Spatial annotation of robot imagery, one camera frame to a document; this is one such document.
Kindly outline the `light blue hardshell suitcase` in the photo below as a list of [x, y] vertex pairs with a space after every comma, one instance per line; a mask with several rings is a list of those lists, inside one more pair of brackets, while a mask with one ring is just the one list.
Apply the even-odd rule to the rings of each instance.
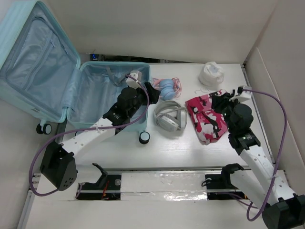
[[76, 129], [97, 122], [127, 86], [126, 75], [151, 79], [144, 62], [81, 62], [76, 48], [41, 1], [15, 1], [0, 24], [0, 96], [47, 122]]

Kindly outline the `blue pink kids headphones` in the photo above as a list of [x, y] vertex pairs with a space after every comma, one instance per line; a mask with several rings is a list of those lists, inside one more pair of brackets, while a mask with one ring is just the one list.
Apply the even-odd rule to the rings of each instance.
[[163, 100], [178, 98], [182, 92], [182, 85], [179, 78], [152, 79], [153, 87], [160, 91]]

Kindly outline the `pink camouflage garment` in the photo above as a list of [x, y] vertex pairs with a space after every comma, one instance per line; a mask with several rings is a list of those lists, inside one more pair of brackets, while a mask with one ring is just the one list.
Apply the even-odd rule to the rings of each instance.
[[226, 90], [221, 89], [185, 102], [197, 137], [204, 145], [217, 142], [227, 131], [223, 115], [212, 109], [212, 97], [225, 93]]

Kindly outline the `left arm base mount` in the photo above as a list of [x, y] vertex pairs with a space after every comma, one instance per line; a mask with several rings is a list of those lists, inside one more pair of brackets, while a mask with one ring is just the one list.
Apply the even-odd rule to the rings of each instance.
[[79, 183], [75, 198], [77, 200], [121, 200], [122, 175], [108, 174], [97, 163], [92, 165], [99, 169], [101, 176], [95, 183]]

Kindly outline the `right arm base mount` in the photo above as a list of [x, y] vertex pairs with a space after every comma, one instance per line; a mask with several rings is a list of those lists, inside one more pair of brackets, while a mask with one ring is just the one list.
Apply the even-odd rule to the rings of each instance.
[[207, 174], [201, 186], [206, 188], [208, 200], [248, 200], [236, 187], [227, 185], [220, 174]]

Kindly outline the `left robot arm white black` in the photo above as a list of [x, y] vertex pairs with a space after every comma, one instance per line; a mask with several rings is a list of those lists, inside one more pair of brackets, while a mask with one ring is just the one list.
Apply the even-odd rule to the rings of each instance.
[[131, 118], [144, 106], [156, 104], [160, 91], [149, 82], [138, 88], [122, 89], [117, 102], [95, 124], [82, 128], [78, 135], [62, 143], [50, 142], [42, 159], [41, 173], [56, 187], [65, 191], [77, 178], [75, 158], [87, 153], [91, 148], [107, 138], [117, 135], [124, 128], [133, 124]]

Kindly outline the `grey over-ear headphones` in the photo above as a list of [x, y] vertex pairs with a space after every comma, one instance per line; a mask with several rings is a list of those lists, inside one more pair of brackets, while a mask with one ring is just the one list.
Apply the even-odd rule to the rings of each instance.
[[168, 132], [183, 130], [187, 125], [187, 110], [180, 103], [167, 100], [162, 101], [153, 112], [155, 123]]

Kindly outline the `white cloth bundle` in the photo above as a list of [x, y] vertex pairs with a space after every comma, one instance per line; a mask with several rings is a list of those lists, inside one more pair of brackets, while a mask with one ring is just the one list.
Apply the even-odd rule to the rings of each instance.
[[206, 86], [216, 86], [224, 81], [224, 69], [216, 62], [207, 62], [199, 76], [199, 81]]

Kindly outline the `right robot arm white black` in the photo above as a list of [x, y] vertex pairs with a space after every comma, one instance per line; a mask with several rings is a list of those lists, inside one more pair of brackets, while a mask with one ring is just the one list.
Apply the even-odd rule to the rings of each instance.
[[250, 167], [253, 180], [239, 164], [223, 167], [220, 182], [224, 187], [236, 187], [259, 209], [254, 221], [263, 218], [269, 229], [292, 229], [305, 223], [305, 197], [293, 191], [277, 174], [278, 165], [267, 158], [261, 143], [250, 126], [252, 110], [243, 104], [251, 99], [252, 90], [245, 89], [237, 96], [229, 93], [212, 95], [212, 109], [224, 117], [229, 132], [229, 143]]

